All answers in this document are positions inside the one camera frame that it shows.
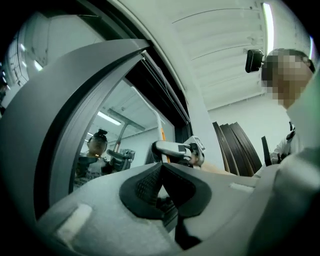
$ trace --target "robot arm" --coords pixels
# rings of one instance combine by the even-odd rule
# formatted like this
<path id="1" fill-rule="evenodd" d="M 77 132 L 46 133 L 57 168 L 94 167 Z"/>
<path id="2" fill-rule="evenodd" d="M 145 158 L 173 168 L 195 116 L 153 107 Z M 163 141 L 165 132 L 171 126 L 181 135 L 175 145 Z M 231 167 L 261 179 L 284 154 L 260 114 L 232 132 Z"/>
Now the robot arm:
<path id="1" fill-rule="evenodd" d="M 152 144 L 152 152 L 158 158 L 161 158 L 161 154 L 164 154 L 170 158 L 171 162 L 183 165 L 192 163 L 201 167 L 205 161 L 205 154 L 195 142 L 182 144 L 159 140 Z"/>

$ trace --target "window glass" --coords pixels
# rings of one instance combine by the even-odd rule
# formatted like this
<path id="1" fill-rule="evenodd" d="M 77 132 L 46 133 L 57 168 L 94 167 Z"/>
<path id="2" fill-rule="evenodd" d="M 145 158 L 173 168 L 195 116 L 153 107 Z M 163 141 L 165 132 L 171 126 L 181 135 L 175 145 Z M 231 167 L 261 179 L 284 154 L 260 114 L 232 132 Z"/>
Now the window glass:
<path id="1" fill-rule="evenodd" d="M 21 26 L 0 60 L 1 74 L 5 74 L 0 81 L 1 113 L 45 66 L 71 51 L 105 40 L 93 25 L 99 17 L 83 12 L 78 15 L 63 10 L 37 11 Z M 109 34 L 110 40 L 117 39 Z"/>
<path id="2" fill-rule="evenodd" d="M 102 175 L 145 164 L 150 146 L 161 139 L 157 117 L 148 105 L 156 110 L 149 102 L 141 99 L 126 79 L 116 86 L 94 118 L 85 140 L 81 142 L 75 189 Z M 174 126 L 157 113 L 166 140 L 174 141 Z"/>

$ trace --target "camera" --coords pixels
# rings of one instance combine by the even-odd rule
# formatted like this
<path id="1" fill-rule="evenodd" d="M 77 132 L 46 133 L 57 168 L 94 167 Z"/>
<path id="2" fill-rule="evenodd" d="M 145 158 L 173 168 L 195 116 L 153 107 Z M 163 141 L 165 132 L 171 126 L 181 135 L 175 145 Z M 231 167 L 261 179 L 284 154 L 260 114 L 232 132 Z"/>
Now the camera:
<path id="1" fill-rule="evenodd" d="M 245 71 L 247 73 L 258 71 L 263 64 L 263 57 L 264 53 L 261 50 L 248 50 L 246 55 Z"/>

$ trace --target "ceiling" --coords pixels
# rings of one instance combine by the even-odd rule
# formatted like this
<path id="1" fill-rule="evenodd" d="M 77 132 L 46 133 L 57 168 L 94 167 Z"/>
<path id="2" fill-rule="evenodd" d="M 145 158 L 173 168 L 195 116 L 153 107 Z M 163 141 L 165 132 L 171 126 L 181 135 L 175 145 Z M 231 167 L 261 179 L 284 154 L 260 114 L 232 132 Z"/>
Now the ceiling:
<path id="1" fill-rule="evenodd" d="M 246 73 L 248 49 L 265 48 L 265 21 L 254 0 L 159 0 L 178 35 L 207 110 L 264 93 L 261 74 Z"/>
<path id="2" fill-rule="evenodd" d="M 118 114 L 130 119 L 131 121 L 137 123 L 138 125 L 145 128 L 145 131 L 156 128 L 157 119 L 154 113 L 147 107 L 147 105 L 138 97 L 138 95 L 130 88 L 129 82 L 122 80 L 112 91 L 112 93 L 107 98 L 106 102 L 101 108 L 101 112 L 110 116 L 111 118 L 119 121 L 121 125 L 116 125 L 100 116 L 96 116 L 89 132 L 94 134 L 98 129 L 103 129 L 107 131 L 107 139 L 109 142 L 114 142 L 124 126 L 124 122 L 115 116 L 108 113 L 108 110 L 112 109 Z M 136 135 L 143 132 L 142 130 L 128 125 L 125 129 L 123 138 Z"/>

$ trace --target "man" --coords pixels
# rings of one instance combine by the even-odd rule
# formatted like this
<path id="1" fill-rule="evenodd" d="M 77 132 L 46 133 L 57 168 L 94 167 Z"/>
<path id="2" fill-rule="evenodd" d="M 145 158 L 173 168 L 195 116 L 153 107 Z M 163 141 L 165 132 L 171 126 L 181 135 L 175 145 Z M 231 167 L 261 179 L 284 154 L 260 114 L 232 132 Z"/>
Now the man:
<path id="1" fill-rule="evenodd" d="M 107 149 L 107 132 L 99 129 L 87 142 L 88 151 L 79 157 L 73 186 L 79 188 L 88 181 L 109 174 L 112 167 L 101 155 Z"/>
<path id="2" fill-rule="evenodd" d="M 273 98 L 287 110 L 300 97 L 314 72 L 313 62 L 303 52 L 294 49 L 275 49 L 263 62 L 261 79 L 263 86 L 267 87 L 267 92 L 272 93 Z M 278 154 L 289 155 L 303 150 L 299 133 L 294 130 L 289 135 L 270 154 L 273 164 L 278 163 Z M 190 163 L 196 163 L 196 159 L 192 159 Z M 262 166 L 254 177 L 260 177 L 265 167 Z M 231 174 L 207 162 L 203 163 L 201 169 L 207 172 Z"/>

